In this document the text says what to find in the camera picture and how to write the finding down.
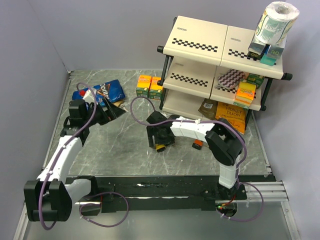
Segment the yellow padlock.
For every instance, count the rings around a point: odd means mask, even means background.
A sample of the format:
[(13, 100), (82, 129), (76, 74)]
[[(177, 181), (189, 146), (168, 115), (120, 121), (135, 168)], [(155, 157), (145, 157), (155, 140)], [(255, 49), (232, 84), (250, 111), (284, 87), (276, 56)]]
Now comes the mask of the yellow padlock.
[(166, 146), (164, 144), (156, 144), (155, 149), (158, 153), (161, 153), (166, 150)]

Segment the orange padlock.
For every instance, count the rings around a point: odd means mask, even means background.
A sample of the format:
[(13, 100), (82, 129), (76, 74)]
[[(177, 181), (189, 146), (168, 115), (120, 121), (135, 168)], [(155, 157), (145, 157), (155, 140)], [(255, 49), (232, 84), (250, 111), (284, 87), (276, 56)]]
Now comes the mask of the orange padlock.
[(201, 140), (195, 139), (193, 144), (192, 144), (192, 147), (197, 149), (197, 150), (201, 150), (202, 147), (203, 147), (203, 142)]

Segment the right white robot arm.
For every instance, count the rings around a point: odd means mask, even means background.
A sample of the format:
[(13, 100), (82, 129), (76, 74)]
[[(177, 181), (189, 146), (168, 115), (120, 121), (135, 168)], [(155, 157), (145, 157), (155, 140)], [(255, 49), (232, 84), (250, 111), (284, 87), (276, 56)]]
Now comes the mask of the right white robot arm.
[(148, 144), (157, 152), (173, 145), (176, 137), (206, 143), (219, 162), (219, 195), (223, 199), (230, 199), (235, 195), (239, 165), (243, 160), (241, 154), (246, 157), (247, 149), (244, 139), (226, 119), (201, 121), (178, 115), (170, 115), (167, 118), (155, 110), (146, 121)]

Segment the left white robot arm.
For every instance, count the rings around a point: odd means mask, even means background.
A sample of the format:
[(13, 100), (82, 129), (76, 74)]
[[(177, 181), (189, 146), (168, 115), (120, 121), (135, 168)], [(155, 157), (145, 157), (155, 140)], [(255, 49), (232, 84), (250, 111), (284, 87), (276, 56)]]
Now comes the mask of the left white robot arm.
[(41, 174), (26, 182), (23, 188), (28, 219), (32, 222), (65, 222), (73, 205), (82, 198), (95, 200), (99, 195), (94, 176), (78, 176), (69, 185), (70, 168), (85, 145), (93, 125), (103, 126), (125, 113), (104, 100), (106, 107), (84, 99), (69, 102), (69, 116), (64, 120), (58, 146)]

